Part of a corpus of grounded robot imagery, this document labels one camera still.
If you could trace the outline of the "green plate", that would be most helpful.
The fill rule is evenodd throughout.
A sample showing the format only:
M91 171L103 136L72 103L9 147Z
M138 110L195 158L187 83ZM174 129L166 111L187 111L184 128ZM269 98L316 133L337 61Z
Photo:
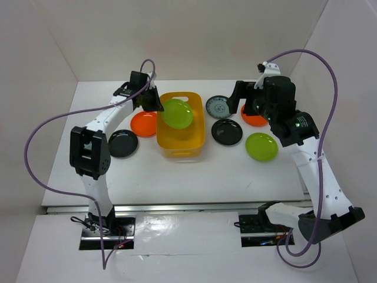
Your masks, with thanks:
M278 154L278 145L273 137L266 133L253 133L245 142L248 155L260 162L269 162Z
M182 130L193 122L194 113L186 101L172 98L164 102L163 107L162 119L169 127Z

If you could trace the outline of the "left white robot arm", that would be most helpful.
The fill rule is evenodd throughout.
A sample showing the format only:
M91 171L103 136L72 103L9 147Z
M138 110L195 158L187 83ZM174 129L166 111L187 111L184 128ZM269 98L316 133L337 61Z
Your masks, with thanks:
M114 92L108 108L84 127L75 126L70 132L70 165L80 175L86 194L94 199L89 204L88 217L103 235L110 235L116 229L115 209L106 181L111 163L108 140L136 108L163 111L155 78L153 71L132 71L129 81Z

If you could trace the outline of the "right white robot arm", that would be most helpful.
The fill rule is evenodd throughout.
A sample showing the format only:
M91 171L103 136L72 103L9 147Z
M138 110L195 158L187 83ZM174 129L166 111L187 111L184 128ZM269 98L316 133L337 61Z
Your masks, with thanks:
M244 114L267 120L271 132L292 157L312 200L311 209L269 202L261 207L258 227L271 231L283 225L299 230L309 243L318 244L363 220L365 214L340 188L320 145L319 130L310 114L296 108L295 94L294 83L281 75L264 78L261 86L236 81L227 105L234 114L244 99Z

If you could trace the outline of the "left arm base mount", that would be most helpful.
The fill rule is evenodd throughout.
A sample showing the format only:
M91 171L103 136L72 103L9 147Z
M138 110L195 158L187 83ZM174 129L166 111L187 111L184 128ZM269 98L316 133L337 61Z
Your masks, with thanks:
M90 223L88 216L84 220L72 216L71 222L82 225L79 250L93 251L100 250L100 227ZM134 249L135 217L121 217L115 219L115 227L102 230L104 234L104 249Z

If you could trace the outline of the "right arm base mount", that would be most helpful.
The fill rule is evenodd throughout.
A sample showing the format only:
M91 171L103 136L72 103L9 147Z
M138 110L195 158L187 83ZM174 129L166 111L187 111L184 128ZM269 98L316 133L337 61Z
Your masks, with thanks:
M259 215L239 215L239 220L233 224L240 231L242 247L276 246L284 239L289 228L274 225Z

